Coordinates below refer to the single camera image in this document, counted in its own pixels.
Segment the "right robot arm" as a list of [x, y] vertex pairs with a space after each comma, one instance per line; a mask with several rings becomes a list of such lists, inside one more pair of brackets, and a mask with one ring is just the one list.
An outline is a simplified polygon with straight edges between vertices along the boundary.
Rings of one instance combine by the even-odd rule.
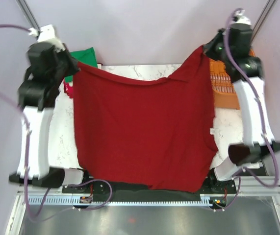
[[258, 182], [267, 188], [277, 185], [279, 169], [275, 153], [280, 151], [280, 141], [276, 141], [269, 125], [265, 105], [265, 81], [262, 61], [250, 55], [252, 28], [249, 23], [232, 23], [220, 29], [217, 35], [206, 45], [204, 54], [225, 65], [233, 88], [236, 92], [243, 124], [243, 140], [230, 144], [228, 157], [211, 170], [207, 181], [211, 192], [220, 192], [225, 181], [238, 176], [242, 171], [255, 174], [248, 164], [257, 163], [271, 157], [275, 168], [273, 183]]

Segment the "dark red t shirt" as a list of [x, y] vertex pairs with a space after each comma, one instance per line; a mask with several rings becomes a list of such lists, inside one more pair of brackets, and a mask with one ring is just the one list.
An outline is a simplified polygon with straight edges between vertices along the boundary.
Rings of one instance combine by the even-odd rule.
[[151, 189], [199, 190], [218, 148], [209, 58], [195, 49], [172, 74], [135, 80], [79, 63], [73, 78], [79, 166]]

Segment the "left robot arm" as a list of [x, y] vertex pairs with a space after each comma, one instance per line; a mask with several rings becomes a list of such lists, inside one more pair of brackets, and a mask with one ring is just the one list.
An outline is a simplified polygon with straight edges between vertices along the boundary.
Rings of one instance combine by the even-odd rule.
[[73, 185], [79, 192], [90, 188], [90, 180], [81, 169], [50, 166], [48, 158], [50, 124], [63, 79], [79, 69], [65, 44], [32, 44], [27, 57], [30, 66], [18, 88], [18, 105], [22, 111], [22, 153], [18, 169], [9, 175], [12, 183], [41, 188]]

